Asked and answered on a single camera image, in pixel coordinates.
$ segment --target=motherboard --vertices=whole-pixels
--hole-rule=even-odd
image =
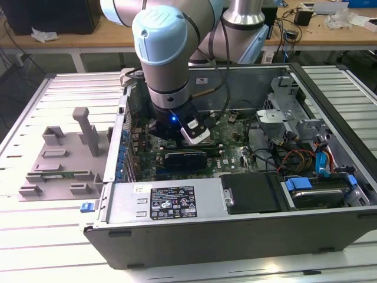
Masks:
[[[132,131],[134,168],[138,182],[219,177],[258,172],[246,147],[246,123],[237,113],[225,113],[211,136],[195,146],[163,140],[148,133],[148,121]]]

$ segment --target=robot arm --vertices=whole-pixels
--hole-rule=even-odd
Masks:
[[[226,58],[223,26],[229,35],[230,58],[253,63],[268,27],[262,0],[232,0],[219,19],[223,0],[101,0],[105,16],[132,25],[135,50],[156,111],[151,132],[163,139],[197,144],[210,135],[191,103],[188,62],[197,61],[200,45],[210,58]]]

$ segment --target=aluminum extrusion table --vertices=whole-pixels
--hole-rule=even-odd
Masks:
[[[334,66],[305,70],[376,155],[375,96],[348,71]],[[116,271],[80,231],[93,217],[80,213],[85,201],[18,202],[18,188],[44,144],[46,126],[57,123],[64,132],[79,132],[71,117],[76,106],[89,108],[89,121],[98,131],[113,125],[123,92],[118,77],[98,73],[45,79],[1,144],[0,282],[377,281],[377,231],[343,252]]]

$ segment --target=small electronic device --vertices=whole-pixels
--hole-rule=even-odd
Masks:
[[[295,16],[295,24],[301,26],[308,26],[310,20],[313,17],[314,11],[311,9],[297,9],[296,16]]]

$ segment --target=light blue robot joint cap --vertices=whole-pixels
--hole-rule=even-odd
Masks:
[[[166,65],[176,59],[187,42],[186,20],[177,8],[160,5],[140,11],[132,23],[135,50],[148,65]]]

